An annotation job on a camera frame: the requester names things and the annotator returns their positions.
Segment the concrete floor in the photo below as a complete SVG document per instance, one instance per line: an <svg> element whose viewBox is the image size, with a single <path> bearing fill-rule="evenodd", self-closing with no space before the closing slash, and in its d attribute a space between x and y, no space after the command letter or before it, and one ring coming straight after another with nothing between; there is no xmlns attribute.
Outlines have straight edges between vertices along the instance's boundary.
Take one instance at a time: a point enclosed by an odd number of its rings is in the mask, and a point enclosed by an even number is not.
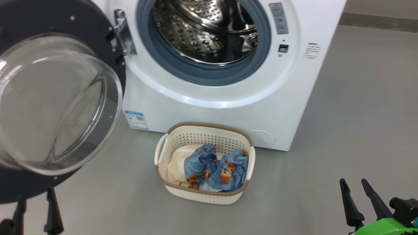
<svg viewBox="0 0 418 235"><path fill-rule="evenodd" d="M56 188L68 235L348 234L344 177L365 223L360 180L385 202L418 198L418 34L339 26L289 152L257 149L252 181L230 206L171 195L155 176L160 133L124 118L104 149ZM45 195L25 234L43 234ZM0 218L15 204L1 205Z"/></svg>

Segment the label sticker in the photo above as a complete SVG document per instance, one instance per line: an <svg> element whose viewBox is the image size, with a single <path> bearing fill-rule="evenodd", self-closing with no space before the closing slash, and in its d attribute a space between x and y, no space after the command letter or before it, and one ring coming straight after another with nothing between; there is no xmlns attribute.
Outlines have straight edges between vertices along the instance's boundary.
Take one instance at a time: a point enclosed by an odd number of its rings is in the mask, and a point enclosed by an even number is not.
<svg viewBox="0 0 418 235"><path fill-rule="evenodd" d="M281 3L269 4L271 13L273 14L274 23L276 25L277 34L288 34L287 20L285 11Z"/></svg>
<svg viewBox="0 0 418 235"><path fill-rule="evenodd" d="M305 50L306 59L316 59L319 56L319 52L321 51L321 47L318 43L310 42Z"/></svg>
<svg viewBox="0 0 418 235"><path fill-rule="evenodd" d="M145 121L144 114L141 112L125 111L126 118L128 119L131 128L148 130L147 122Z"/></svg>

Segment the clothes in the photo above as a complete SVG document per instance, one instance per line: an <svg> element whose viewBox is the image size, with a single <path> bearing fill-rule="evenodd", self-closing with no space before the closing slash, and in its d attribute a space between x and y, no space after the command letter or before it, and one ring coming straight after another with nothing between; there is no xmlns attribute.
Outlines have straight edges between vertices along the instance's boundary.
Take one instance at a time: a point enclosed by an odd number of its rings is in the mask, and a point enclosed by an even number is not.
<svg viewBox="0 0 418 235"><path fill-rule="evenodd" d="M204 190L204 191L209 191L209 192L220 192L220 191L222 191L220 189L214 189L214 188L210 187L210 185L208 184L207 181L202 183L202 184L199 184L199 189Z"/></svg>
<svg viewBox="0 0 418 235"><path fill-rule="evenodd" d="M192 155L196 149L202 147L202 145L203 144L186 145L174 151L167 166L167 181L169 183L185 187L190 185L184 175L184 160Z"/></svg>
<svg viewBox="0 0 418 235"><path fill-rule="evenodd" d="M216 171L216 146L205 144L184 160L184 175L189 188L198 189L199 184Z"/></svg>
<svg viewBox="0 0 418 235"><path fill-rule="evenodd" d="M225 155L217 163L217 170L207 180L207 184L216 190L236 191L245 182L248 156L245 150L235 150Z"/></svg>

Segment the green robot part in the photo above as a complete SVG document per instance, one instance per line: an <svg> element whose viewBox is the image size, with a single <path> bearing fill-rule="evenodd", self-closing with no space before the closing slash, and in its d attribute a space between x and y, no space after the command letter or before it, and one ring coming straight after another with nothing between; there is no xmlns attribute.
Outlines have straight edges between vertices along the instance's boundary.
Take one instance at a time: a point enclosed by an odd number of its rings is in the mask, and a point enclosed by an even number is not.
<svg viewBox="0 0 418 235"><path fill-rule="evenodd" d="M417 200L392 198L389 202L390 207L395 209L392 214L366 179L362 179L362 184L375 209L377 221L363 225L364 216L354 204L346 181L341 179L340 187L347 225L355 227L355 232L351 232L349 235L418 235Z"/></svg>

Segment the laundry basket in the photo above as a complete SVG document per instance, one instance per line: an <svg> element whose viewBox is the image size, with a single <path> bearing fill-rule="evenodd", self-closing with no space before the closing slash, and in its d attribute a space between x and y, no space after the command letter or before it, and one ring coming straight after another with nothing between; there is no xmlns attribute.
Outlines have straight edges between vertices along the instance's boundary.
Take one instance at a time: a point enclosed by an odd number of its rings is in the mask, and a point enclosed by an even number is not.
<svg viewBox="0 0 418 235"><path fill-rule="evenodd" d="M234 192L209 192L167 182L167 166L174 151L190 144L215 144L217 152L224 155L237 149L245 149L249 159L243 186ZM232 204L241 197L250 182L255 164L255 149L249 136L240 130L211 124L180 123L161 137L155 150L154 163L158 178L170 193L198 202Z"/></svg>

